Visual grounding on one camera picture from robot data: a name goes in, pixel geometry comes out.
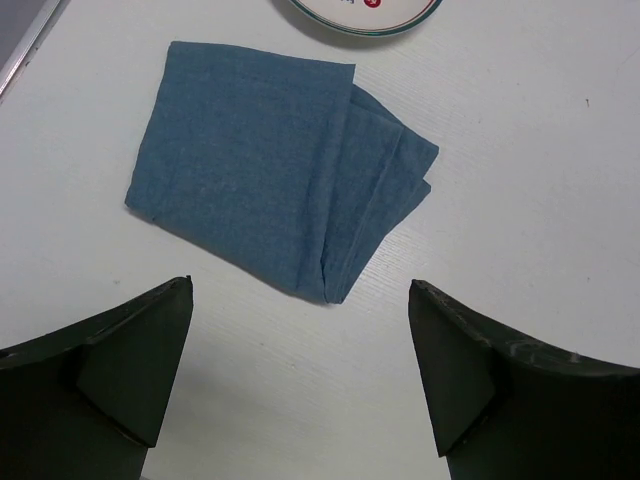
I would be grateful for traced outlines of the blue cloth napkin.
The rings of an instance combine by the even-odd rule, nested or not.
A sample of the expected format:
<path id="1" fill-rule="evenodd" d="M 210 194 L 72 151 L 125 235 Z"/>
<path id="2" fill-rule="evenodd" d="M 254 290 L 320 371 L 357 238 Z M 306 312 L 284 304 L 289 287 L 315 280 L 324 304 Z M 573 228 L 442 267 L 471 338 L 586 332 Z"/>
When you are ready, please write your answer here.
<path id="1" fill-rule="evenodd" d="M 316 304 L 342 303 L 427 196 L 436 145 L 351 64 L 175 41 L 126 206 Z"/>

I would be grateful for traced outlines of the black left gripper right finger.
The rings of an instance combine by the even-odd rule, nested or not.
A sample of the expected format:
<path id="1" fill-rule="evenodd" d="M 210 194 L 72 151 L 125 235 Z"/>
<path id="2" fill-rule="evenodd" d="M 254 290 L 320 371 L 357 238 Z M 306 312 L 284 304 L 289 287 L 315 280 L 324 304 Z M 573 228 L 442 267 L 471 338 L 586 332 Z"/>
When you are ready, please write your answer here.
<path id="1" fill-rule="evenodd" d="M 408 316 L 454 479 L 635 479 L 639 372 L 570 352 L 416 280 Z"/>

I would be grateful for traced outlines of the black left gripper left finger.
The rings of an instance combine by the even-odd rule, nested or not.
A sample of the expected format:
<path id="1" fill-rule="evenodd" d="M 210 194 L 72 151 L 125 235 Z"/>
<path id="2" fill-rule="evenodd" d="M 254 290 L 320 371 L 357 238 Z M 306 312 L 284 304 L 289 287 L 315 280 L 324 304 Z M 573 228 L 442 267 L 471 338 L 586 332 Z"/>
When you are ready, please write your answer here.
<path id="1" fill-rule="evenodd" d="M 139 479 L 193 312 L 190 277 L 1 352 L 4 479 Z"/>

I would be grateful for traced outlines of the white plate with red characters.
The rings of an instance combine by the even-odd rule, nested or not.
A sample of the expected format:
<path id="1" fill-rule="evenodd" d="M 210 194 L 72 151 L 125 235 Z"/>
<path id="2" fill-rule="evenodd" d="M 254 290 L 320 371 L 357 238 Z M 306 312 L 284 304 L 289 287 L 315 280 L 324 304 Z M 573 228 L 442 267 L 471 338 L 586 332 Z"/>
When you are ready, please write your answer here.
<path id="1" fill-rule="evenodd" d="M 425 26 L 440 1 L 274 1 L 286 22 L 307 37 L 344 49 L 377 49 Z"/>

